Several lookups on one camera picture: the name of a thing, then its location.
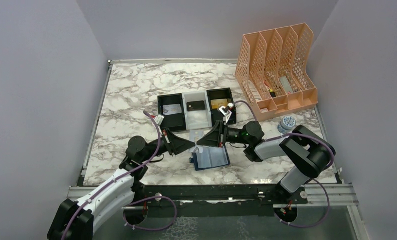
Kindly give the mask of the black white three-compartment tray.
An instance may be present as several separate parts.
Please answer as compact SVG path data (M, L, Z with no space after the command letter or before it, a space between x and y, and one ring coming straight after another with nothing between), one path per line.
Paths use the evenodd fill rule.
M158 114L163 116L160 127L172 132L212 128L224 120L219 108L232 103L230 88L159 95Z

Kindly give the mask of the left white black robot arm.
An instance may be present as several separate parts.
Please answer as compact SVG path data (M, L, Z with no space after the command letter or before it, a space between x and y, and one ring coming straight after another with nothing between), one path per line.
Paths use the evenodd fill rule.
M152 200L140 182L147 164L164 153L178 155L190 150L193 141L174 135L169 129L158 132L152 142L137 135L128 142L126 157L112 177L78 200L66 199L59 206L47 234L49 240L91 240L96 231L118 210Z

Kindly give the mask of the orange plastic file organizer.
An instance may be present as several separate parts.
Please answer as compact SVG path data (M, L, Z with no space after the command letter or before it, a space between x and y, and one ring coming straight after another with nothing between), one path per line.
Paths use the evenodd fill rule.
M307 74L313 40L314 32L306 23L243 35L235 77L259 121L318 104L318 89ZM287 76L294 93L286 94L282 76Z

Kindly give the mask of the silver credit card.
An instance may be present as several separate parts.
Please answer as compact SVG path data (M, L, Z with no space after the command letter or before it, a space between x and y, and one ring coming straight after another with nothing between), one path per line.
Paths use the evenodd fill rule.
M198 140L200 140L204 136L204 132L202 130L190 130L189 132L189 140L197 145Z

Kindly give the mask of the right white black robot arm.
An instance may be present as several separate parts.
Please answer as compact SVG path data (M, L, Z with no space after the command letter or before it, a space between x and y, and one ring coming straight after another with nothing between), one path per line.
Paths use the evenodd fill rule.
M205 136L197 141L199 146L223 147L227 143L246 145L243 151L248 160L260 163L277 157L288 157L294 167L277 184L281 195L292 195L301 186L330 168L336 151L332 145L303 125L292 132L264 139L261 124L250 121L243 128L232 128L218 121Z

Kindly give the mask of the navy blue card holder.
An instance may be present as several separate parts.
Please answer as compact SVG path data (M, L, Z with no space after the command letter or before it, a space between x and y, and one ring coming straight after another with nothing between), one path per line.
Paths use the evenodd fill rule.
M194 165L196 171L215 169L231 164L227 148L195 146L189 149L192 157L189 162Z

